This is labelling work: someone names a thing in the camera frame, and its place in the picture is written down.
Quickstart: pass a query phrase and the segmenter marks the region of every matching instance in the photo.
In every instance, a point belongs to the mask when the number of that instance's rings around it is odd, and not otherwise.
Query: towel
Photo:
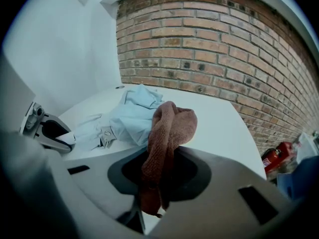
[[[160,206],[168,208],[174,150],[190,141],[196,128],[197,117],[191,109],[178,108],[169,101],[155,111],[139,190],[145,213],[160,217]]]

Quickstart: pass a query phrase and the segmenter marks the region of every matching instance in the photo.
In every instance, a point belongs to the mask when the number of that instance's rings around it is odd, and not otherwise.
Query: cloth
[[[81,149],[92,150],[100,146],[103,128],[111,126],[117,140],[138,146],[146,145],[153,114],[162,103],[162,94],[140,84],[125,91],[119,104],[109,114],[91,115],[78,124],[74,131],[57,139],[80,145]]]
[[[197,128],[193,110],[178,108],[169,101],[155,111],[146,162],[142,165],[141,210],[158,216],[160,206],[168,208],[174,150],[192,139]]]
[[[146,145],[154,112],[162,103],[162,94],[147,89],[143,84],[125,91],[110,114],[110,126],[115,137],[138,146]]]

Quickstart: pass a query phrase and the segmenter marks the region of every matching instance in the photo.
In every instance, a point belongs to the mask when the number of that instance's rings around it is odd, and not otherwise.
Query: white wall
[[[29,0],[4,42],[9,62],[54,115],[120,84],[117,5],[101,0]]]

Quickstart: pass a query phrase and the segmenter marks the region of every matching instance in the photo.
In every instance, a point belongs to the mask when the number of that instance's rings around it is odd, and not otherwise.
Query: light blue cloth
[[[163,103],[162,97],[143,84],[125,91],[118,106],[110,113],[110,126],[115,137],[138,146],[147,144],[153,114]]]

